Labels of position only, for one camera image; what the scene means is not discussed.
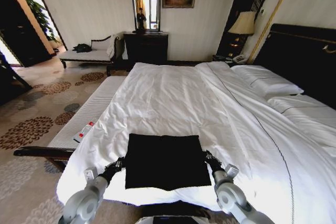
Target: black towel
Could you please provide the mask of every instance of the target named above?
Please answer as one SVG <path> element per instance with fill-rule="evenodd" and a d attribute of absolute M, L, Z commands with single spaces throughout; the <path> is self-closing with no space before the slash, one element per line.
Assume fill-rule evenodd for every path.
<path fill-rule="evenodd" d="M 130 134 L 125 188 L 211 185 L 198 136 Z"/>

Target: bench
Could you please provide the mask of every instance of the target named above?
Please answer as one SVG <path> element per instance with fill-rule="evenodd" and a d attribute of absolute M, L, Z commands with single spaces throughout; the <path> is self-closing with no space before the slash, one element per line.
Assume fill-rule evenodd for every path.
<path fill-rule="evenodd" d="M 107 53 L 110 40 L 114 40 L 111 54 Z M 92 62 L 92 63 L 105 63 L 111 65 L 118 58 L 122 58 L 125 49 L 125 41 L 123 33 L 109 36 L 105 39 L 91 40 L 90 52 L 76 52 L 72 50 L 65 51 L 59 54 L 59 59 L 64 68 L 67 68 L 66 61 L 79 61 L 79 62 Z"/>
<path fill-rule="evenodd" d="M 72 137 L 90 121 L 100 117 L 125 78 L 126 76 L 107 77 L 47 147 L 20 147 L 14 151 L 14 156 L 44 157 L 60 171 L 63 171 L 65 169 L 64 161 L 70 158 L 78 146 Z"/>

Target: potted plant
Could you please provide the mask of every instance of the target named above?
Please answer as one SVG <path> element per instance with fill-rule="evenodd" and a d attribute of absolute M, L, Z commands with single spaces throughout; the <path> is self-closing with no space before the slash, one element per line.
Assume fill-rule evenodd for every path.
<path fill-rule="evenodd" d="M 59 41 L 55 38 L 53 29 L 49 26 L 48 17 L 43 13 L 43 11 L 46 9 L 34 0 L 26 0 L 26 2 L 30 7 L 31 11 L 33 12 L 42 31 L 48 38 L 51 46 L 53 48 L 57 48 L 59 46 Z"/>

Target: cream wall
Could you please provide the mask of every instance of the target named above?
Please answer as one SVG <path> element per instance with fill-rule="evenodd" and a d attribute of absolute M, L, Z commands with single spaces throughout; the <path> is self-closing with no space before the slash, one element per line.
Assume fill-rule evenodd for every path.
<path fill-rule="evenodd" d="M 266 15 L 257 18 L 256 32 L 248 38 L 243 49 L 243 53 L 247 56 L 251 54 L 277 2 L 278 0 L 265 0 L 263 8 L 266 10 Z M 283 0 L 271 23 L 336 28 L 335 17 L 336 0 Z M 254 57 L 258 55 L 269 33 L 269 28 Z"/>
<path fill-rule="evenodd" d="M 131 0 L 45 0 L 68 47 L 134 30 Z M 169 60 L 208 60 L 217 51 L 233 0 L 195 0 L 192 9 L 161 9 Z"/>

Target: lamp shade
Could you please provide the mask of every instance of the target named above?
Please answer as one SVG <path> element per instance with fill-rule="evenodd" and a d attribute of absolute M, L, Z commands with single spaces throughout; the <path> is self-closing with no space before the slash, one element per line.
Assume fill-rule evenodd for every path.
<path fill-rule="evenodd" d="M 253 34 L 255 16 L 255 12 L 241 12 L 228 32 L 232 34 Z"/>

